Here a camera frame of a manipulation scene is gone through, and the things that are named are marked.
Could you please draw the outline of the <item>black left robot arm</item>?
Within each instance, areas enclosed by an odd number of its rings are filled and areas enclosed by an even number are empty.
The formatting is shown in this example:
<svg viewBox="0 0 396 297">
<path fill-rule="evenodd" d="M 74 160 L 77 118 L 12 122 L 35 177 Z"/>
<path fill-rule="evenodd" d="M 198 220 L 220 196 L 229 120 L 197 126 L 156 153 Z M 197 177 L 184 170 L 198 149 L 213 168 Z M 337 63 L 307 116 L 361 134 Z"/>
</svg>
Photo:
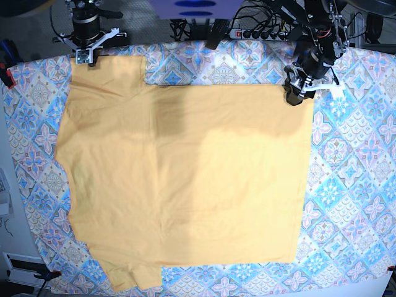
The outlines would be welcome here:
<svg viewBox="0 0 396 297">
<path fill-rule="evenodd" d="M 305 1 L 304 8 L 295 14 L 300 29 L 312 40 L 309 49 L 298 49 L 298 58 L 285 67 L 286 102 L 291 106 L 314 98 L 317 90 L 337 87 L 340 82 L 322 84 L 335 61 L 343 56 L 349 46 L 347 26 L 342 10 L 346 1 Z"/>
</svg>

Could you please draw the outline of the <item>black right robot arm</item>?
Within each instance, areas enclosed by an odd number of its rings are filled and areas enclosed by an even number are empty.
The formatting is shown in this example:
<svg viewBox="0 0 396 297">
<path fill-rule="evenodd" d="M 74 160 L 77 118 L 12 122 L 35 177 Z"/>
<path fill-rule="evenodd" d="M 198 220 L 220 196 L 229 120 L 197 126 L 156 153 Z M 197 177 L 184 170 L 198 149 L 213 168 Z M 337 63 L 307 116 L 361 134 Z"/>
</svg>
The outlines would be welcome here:
<svg viewBox="0 0 396 297">
<path fill-rule="evenodd" d="M 107 41 L 127 37 L 118 27 L 105 31 L 100 25 L 102 18 L 122 19 L 122 12 L 100 9 L 100 1 L 66 1 L 65 4 L 71 13 L 73 31 L 69 35 L 59 34 L 58 40 L 73 50 L 76 64 L 95 66 L 98 51 Z"/>
</svg>

